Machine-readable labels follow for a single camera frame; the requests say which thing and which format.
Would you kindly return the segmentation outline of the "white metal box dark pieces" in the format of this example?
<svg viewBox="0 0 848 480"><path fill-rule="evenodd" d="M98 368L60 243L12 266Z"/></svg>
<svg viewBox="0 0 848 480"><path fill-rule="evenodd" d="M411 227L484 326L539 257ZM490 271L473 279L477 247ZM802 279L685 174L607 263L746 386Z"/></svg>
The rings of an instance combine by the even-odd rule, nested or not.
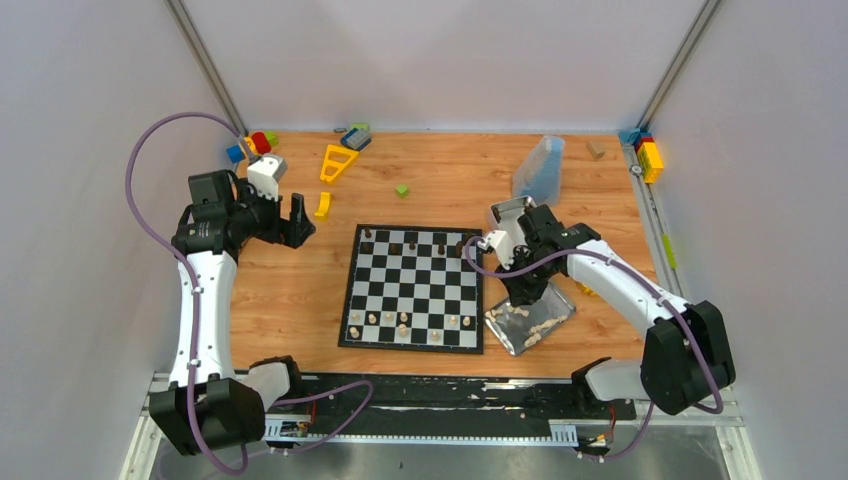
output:
<svg viewBox="0 0 848 480"><path fill-rule="evenodd" d="M528 208L535 208L536 202L531 196L520 196L494 203L488 210L488 225L490 230L522 232L518 219Z"/></svg>

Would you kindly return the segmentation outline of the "black white chessboard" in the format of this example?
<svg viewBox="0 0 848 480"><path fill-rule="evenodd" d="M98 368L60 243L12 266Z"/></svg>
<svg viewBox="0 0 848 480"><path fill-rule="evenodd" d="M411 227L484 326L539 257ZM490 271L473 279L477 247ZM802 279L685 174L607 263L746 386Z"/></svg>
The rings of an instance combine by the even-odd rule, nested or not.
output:
<svg viewBox="0 0 848 480"><path fill-rule="evenodd" d="M480 355L484 280L479 229L360 224L354 235L341 347ZM405 324L406 338L397 327Z"/></svg>

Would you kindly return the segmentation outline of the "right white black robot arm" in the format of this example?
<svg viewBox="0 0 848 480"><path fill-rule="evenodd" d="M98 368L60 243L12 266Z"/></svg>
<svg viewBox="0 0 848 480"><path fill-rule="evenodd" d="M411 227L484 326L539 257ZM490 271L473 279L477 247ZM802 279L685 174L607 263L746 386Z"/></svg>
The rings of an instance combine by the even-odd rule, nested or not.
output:
<svg viewBox="0 0 848 480"><path fill-rule="evenodd" d="M602 358L576 370L571 403L596 417L613 400L647 400L676 415L700 407L736 380L723 315L709 301L686 300L627 264L584 223L559 221L546 205L492 209L496 270L516 306L538 302L561 274L612 306L644 341L638 361Z"/></svg>

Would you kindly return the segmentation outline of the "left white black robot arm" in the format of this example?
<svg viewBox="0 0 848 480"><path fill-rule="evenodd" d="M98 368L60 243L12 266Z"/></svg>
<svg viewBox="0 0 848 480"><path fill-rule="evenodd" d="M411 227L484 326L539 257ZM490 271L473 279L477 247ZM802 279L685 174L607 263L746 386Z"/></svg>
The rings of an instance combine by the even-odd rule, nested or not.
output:
<svg viewBox="0 0 848 480"><path fill-rule="evenodd" d="M296 362L271 357L251 365L243 379L232 362L231 299L238 260L252 239L296 249L315 231L302 195L281 215L280 174L230 170L193 175L190 204L169 247L180 277L178 348L169 385L150 398L150 415L183 456L258 441L272 405L298 411L306 400Z"/></svg>

